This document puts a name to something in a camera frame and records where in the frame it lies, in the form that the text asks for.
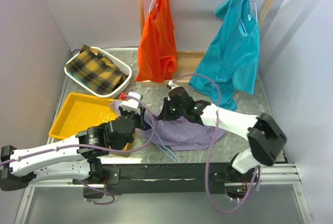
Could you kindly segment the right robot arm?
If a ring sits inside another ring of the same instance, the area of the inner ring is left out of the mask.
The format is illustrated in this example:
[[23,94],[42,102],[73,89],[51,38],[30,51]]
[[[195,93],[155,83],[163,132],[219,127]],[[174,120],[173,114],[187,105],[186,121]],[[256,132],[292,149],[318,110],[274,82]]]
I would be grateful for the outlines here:
[[177,86],[163,99],[158,119],[173,121],[180,117],[202,126],[218,127],[248,141],[250,147],[238,153],[227,170],[228,177],[235,182],[241,181],[258,165],[274,165],[287,142],[286,135],[271,115],[242,114],[208,101],[195,101],[185,88]]

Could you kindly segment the blue wire hanger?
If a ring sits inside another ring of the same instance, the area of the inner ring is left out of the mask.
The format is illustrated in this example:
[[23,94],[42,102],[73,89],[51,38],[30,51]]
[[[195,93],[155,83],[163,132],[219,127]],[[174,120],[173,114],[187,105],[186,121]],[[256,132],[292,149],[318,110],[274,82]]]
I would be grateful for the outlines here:
[[146,121],[146,123],[153,128],[153,125],[155,124],[155,131],[154,131],[154,138],[153,138],[153,143],[158,146],[158,148],[164,152],[171,160],[173,160],[174,162],[178,161],[178,157],[173,153],[173,151],[170,149],[169,146],[165,146],[163,140],[160,138],[159,134],[158,134],[158,128],[157,128],[157,123],[158,120],[156,118],[155,115],[153,115],[153,121],[151,120],[150,117],[148,117],[147,115],[144,117],[144,120]]

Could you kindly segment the purple t-shirt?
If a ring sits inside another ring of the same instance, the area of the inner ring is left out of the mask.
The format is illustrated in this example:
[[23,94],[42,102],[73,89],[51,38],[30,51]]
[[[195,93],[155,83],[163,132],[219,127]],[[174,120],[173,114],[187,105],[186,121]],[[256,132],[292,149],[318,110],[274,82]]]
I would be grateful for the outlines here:
[[158,134],[172,151],[202,150],[210,146],[214,127],[191,123],[181,117],[175,121],[158,120]]

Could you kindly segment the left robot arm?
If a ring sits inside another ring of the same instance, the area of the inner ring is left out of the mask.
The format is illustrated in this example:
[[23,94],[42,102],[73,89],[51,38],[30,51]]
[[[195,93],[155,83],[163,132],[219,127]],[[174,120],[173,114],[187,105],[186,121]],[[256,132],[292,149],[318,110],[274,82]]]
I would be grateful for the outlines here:
[[15,191],[30,183],[55,179],[98,183],[104,171],[99,159],[111,150],[123,153],[133,142],[135,129],[144,128],[145,108],[119,106],[116,119],[89,127],[62,141],[44,146],[17,149],[1,148],[1,190]]

